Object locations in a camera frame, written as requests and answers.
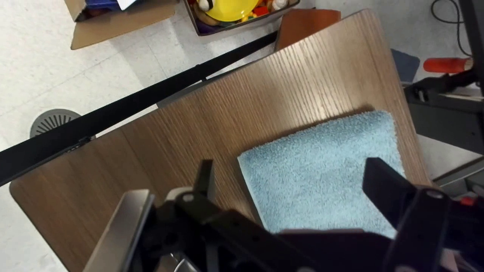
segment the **light blue towel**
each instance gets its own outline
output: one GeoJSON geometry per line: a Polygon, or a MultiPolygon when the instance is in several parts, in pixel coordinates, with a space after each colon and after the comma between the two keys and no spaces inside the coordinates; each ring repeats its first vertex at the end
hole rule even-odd
{"type": "Polygon", "coordinates": [[[393,227],[362,189],[368,158],[381,158],[404,174],[387,112],[319,124],[245,151],[239,165],[263,227],[272,233],[363,229],[393,238],[393,227]]]}

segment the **wooden table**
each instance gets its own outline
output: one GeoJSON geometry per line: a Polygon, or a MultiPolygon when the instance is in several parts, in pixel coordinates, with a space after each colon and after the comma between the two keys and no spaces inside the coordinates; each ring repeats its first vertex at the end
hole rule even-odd
{"type": "Polygon", "coordinates": [[[342,115],[389,111],[407,177],[430,185],[383,31],[369,11],[216,80],[17,179],[11,192],[70,271],[82,271],[123,192],[194,183],[254,218],[236,158],[342,115]]]}

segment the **gray floor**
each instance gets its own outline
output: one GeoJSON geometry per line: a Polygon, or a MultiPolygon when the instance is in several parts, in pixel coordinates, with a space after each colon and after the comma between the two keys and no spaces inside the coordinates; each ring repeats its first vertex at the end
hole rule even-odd
{"type": "MultiPolygon", "coordinates": [[[[431,0],[303,2],[301,8],[339,9],[345,15],[374,9],[389,46],[421,59],[461,56],[455,28],[430,15],[431,0]]],[[[445,2],[437,12],[455,17],[445,2]]],[[[27,139],[32,121],[44,111],[64,108],[86,114],[274,29],[268,25],[228,38],[200,40],[179,5],[171,20],[71,52],[73,23],[61,0],[3,0],[0,15],[0,35],[6,41],[0,43],[0,150],[27,139]]],[[[263,50],[231,68],[268,53],[271,50],[263,50]]],[[[418,79],[425,76],[422,70],[418,73],[418,79]]],[[[430,179],[478,158],[427,138],[419,141],[430,179]]],[[[8,188],[0,189],[0,245],[0,271],[65,271],[8,188]]]]}

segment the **yellow object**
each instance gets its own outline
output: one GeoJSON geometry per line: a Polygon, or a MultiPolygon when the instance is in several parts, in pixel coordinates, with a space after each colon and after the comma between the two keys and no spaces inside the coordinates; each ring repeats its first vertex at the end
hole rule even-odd
{"type": "Polygon", "coordinates": [[[259,0],[215,0],[215,5],[207,15],[216,22],[239,22],[253,15],[253,9],[259,0]]]}

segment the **round vent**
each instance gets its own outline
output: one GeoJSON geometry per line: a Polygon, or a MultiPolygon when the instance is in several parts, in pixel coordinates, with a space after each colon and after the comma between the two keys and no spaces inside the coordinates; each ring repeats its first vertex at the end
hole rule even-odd
{"type": "Polygon", "coordinates": [[[30,138],[47,133],[48,130],[61,127],[79,117],[80,115],[77,115],[76,112],[65,111],[65,109],[47,111],[33,121],[30,129],[30,138]]]}

